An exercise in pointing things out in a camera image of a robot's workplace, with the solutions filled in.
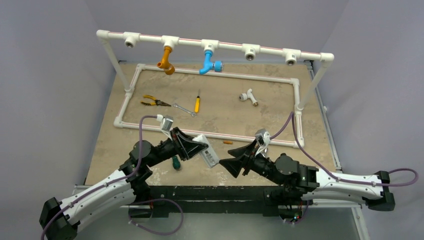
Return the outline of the white plastic faucet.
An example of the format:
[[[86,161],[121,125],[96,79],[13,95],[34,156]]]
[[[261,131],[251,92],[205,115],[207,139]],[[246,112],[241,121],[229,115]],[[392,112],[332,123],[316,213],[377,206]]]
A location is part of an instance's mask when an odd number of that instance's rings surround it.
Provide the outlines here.
[[[247,100],[251,100],[251,103],[254,107],[257,107],[259,105],[258,101],[256,100],[256,98],[253,95],[253,90],[251,88],[248,89],[246,93],[241,93],[239,95],[238,99],[242,102],[247,101]]]

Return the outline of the yellow handled pliers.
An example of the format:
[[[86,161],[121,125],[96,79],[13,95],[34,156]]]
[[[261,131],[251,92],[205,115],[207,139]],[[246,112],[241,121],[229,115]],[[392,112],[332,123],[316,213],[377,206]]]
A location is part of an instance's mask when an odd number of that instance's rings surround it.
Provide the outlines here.
[[[142,105],[145,105],[145,106],[164,106],[164,107],[171,107],[172,106],[171,104],[166,103],[166,102],[164,102],[162,100],[159,100],[159,99],[157,99],[156,97],[154,97],[152,95],[146,94],[146,95],[143,95],[143,98],[144,99],[150,99],[151,100],[151,102],[140,101],[140,103]]]

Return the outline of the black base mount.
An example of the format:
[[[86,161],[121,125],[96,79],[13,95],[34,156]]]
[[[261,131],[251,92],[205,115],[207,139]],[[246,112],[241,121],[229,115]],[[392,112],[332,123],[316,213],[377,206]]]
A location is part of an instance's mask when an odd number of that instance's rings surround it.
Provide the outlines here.
[[[292,219],[302,215],[301,191],[289,192],[283,186],[151,186],[139,205],[129,207],[131,218],[167,218],[171,213],[260,214]]]

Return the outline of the white PVC pipe frame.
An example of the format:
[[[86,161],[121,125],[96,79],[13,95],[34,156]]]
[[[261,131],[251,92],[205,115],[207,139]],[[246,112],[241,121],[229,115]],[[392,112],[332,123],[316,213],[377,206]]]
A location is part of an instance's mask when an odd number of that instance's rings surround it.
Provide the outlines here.
[[[261,81],[261,82],[270,82],[270,83],[280,83],[280,84],[289,84],[292,85],[294,91],[294,124],[295,132],[294,135],[296,139],[294,141],[289,140],[271,140],[270,144],[274,146],[284,146],[284,147],[293,147],[299,148],[304,147],[305,140],[303,135],[303,125],[302,125],[302,114],[306,103],[316,92],[318,83],[321,81],[323,75],[326,73],[327,69],[334,62],[335,56],[332,53],[327,52],[307,52],[301,51],[299,49],[291,48],[274,48],[261,46],[258,44],[250,43],[231,43],[223,42],[215,39],[191,39],[191,38],[181,38],[178,36],[170,35],[148,35],[137,32],[114,32],[109,30],[99,29],[96,32],[96,36],[99,39],[100,43],[103,45],[110,62],[112,63],[113,68],[116,71],[116,75],[121,80],[124,87],[124,98],[119,108],[119,111],[113,121],[113,125],[116,128],[122,129],[139,129],[139,124],[125,122],[123,120],[127,106],[134,95],[136,84],[138,78],[143,70],[147,71],[159,71],[164,72],[162,69],[158,68],[157,65],[146,65],[139,63],[136,68],[134,75],[131,80],[128,80],[125,77],[125,74],[119,64],[119,61],[110,45],[110,40],[123,40],[124,44],[128,48],[134,48],[138,43],[141,42],[150,42],[158,43],[165,46],[170,46],[172,51],[177,46],[191,46],[191,47],[200,47],[203,50],[205,55],[206,50],[211,50],[213,53],[218,49],[223,50],[233,50],[240,51],[244,53],[244,56],[247,60],[251,61],[255,59],[257,54],[266,54],[283,57],[285,64],[288,66],[293,66],[297,63],[298,60],[309,60],[309,61],[318,61],[321,63],[320,68],[316,75],[313,76],[311,83],[309,84],[308,91],[304,96],[301,96],[300,93],[300,81],[297,78],[287,78],[287,77],[271,77],[264,75],[252,75],[252,74],[242,74],[242,73],[230,73],[225,72],[215,72],[213,70],[209,71],[203,76],[208,77],[220,77],[220,78],[231,78],[231,79],[241,79],[241,80],[252,80],[252,81]],[[199,70],[191,68],[180,68],[174,67],[175,72],[178,74],[189,74],[189,75],[201,75]]]

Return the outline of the blue plastic faucet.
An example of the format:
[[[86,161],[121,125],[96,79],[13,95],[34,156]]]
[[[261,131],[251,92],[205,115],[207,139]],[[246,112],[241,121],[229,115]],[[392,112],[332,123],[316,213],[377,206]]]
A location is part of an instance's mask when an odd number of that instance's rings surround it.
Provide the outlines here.
[[[203,67],[198,71],[200,75],[205,75],[209,71],[213,70],[217,73],[221,73],[224,70],[224,63],[222,61],[212,61],[213,51],[206,50],[204,52]]]

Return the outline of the green stubby screwdriver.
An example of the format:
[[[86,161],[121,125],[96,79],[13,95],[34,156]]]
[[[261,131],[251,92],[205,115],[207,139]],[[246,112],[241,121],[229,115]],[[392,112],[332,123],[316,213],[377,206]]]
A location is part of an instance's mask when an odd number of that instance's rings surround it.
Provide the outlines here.
[[[181,163],[180,163],[179,158],[175,155],[171,159],[172,159],[172,167],[173,167],[173,169],[174,170],[177,170],[177,171],[180,170],[181,169]]]

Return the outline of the yellow screwdriver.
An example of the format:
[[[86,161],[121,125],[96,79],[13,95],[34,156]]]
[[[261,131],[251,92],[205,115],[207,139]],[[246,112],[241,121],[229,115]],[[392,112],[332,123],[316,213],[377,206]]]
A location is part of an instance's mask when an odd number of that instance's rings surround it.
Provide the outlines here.
[[[195,101],[195,106],[194,106],[194,112],[197,114],[199,112],[200,109],[200,102],[201,102],[201,90],[198,90],[197,96],[196,96],[196,101]]]

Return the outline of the white remote control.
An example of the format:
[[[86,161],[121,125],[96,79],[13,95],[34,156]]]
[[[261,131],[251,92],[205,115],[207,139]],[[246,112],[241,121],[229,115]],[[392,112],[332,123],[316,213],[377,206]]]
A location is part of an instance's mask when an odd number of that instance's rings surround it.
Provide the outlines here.
[[[213,168],[219,164],[220,158],[204,134],[194,137],[193,140],[207,145],[207,148],[202,150],[199,154],[209,168]]]

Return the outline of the orange plastic faucet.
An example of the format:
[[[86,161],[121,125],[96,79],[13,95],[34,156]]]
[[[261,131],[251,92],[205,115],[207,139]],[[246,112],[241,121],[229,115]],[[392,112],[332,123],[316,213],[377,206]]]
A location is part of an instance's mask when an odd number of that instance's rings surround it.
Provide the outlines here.
[[[162,69],[166,75],[172,75],[175,72],[175,67],[169,62],[169,56],[173,49],[170,46],[165,46],[163,49],[163,56],[156,64],[159,69]]]

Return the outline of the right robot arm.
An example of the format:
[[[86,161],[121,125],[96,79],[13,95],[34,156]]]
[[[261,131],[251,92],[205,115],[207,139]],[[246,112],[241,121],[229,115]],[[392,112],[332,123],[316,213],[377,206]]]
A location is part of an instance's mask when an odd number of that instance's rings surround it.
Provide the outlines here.
[[[270,160],[257,153],[256,142],[228,150],[230,158],[221,159],[223,166],[233,177],[247,175],[253,171],[277,185],[275,190],[267,190],[264,197],[275,205],[301,205],[314,199],[332,199],[365,204],[370,210],[390,212],[395,209],[394,194],[387,184],[390,177],[386,171],[372,175],[346,175],[327,173],[322,168],[301,164],[286,153],[276,160]],[[360,183],[359,178],[369,184]]]

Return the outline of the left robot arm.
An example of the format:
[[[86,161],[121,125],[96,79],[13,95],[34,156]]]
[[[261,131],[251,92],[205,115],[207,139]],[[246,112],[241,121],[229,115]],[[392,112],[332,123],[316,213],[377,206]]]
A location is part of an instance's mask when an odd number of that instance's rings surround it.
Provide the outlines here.
[[[39,223],[42,240],[73,240],[84,227],[125,205],[152,205],[155,199],[146,180],[153,174],[151,167],[179,156],[190,160],[200,155],[209,167],[219,158],[205,135],[189,136],[175,127],[167,132],[165,141],[154,146],[140,139],[129,153],[129,158],[108,177],[86,190],[57,200],[47,200]]]

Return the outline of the silver wrench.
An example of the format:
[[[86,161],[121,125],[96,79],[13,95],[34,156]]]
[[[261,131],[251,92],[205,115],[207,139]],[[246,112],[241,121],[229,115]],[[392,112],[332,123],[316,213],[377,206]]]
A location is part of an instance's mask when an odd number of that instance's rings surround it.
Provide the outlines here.
[[[188,113],[192,117],[195,117],[197,115],[194,111],[190,111],[190,110],[188,110],[188,109],[186,109],[186,108],[178,105],[177,103],[174,103],[172,106],[175,107],[175,108],[178,108],[178,109],[180,109],[180,110],[182,110],[182,111],[184,111],[186,113]]]

